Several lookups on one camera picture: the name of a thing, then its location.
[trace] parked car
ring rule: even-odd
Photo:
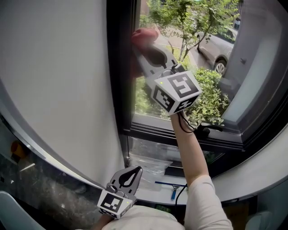
[[[223,34],[211,35],[210,40],[206,42],[206,39],[209,35],[206,35],[205,38],[198,44],[197,50],[204,54],[211,62],[213,70],[224,74],[226,64],[229,60],[237,31],[231,28]],[[203,32],[198,33],[197,38],[200,40],[204,36]]]

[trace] white sleeve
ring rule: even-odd
[[[232,230],[209,176],[200,176],[189,186],[186,230]]]

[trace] tree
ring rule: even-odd
[[[211,35],[224,34],[231,27],[237,17],[238,0],[166,0],[164,4],[158,4],[158,1],[156,4],[150,2],[149,16],[156,24],[159,18],[163,20],[165,23],[158,25],[164,26],[164,30],[168,27],[177,29],[171,33],[182,38],[179,57],[179,61],[182,61],[189,50],[204,38],[208,42]],[[197,41],[197,34],[201,31],[204,36]]]
[[[169,27],[173,19],[174,12],[168,7],[162,7],[162,2],[160,0],[150,0],[148,2],[149,6],[149,18],[156,24],[157,29],[160,31],[160,34],[167,39],[171,47],[172,54],[174,54],[174,48],[169,41],[171,32]]]

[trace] tire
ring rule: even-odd
[[[200,45],[200,44],[198,44],[198,45],[197,45],[197,48],[196,48],[197,51],[198,51],[198,53],[200,52],[200,47],[199,47],[199,45]]]
[[[213,70],[216,71],[217,73],[223,75],[225,73],[225,70],[226,70],[226,64],[227,64],[227,62],[225,60],[219,60],[218,62],[216,62]]]

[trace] black window frame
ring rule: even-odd
[[[112,89],[112,99],[119,135],[141,138],[153,142],[177,146],[175,134],[167,128],[158,128],[133,122],[135,83],[130,76],[131,34],[135,22],[139,20],[140,0],[107,1],[107,41],[108,61]],[[279,103],[273,105],[273,112],[253,133],[247,134],[245,141],[237,141],[237,134],[220,140],[218,131],[211,130],[208,138],[198,141],[203,150],[225,152],[223,156],[209,165],[211,177],[220,175],[247,160],[272,141],[287,125],[288,90],[281,95]],[[122,138],[123,149],[129,149],[128,138]],[[170,175],[183,176],[180,168],[168,168]]]

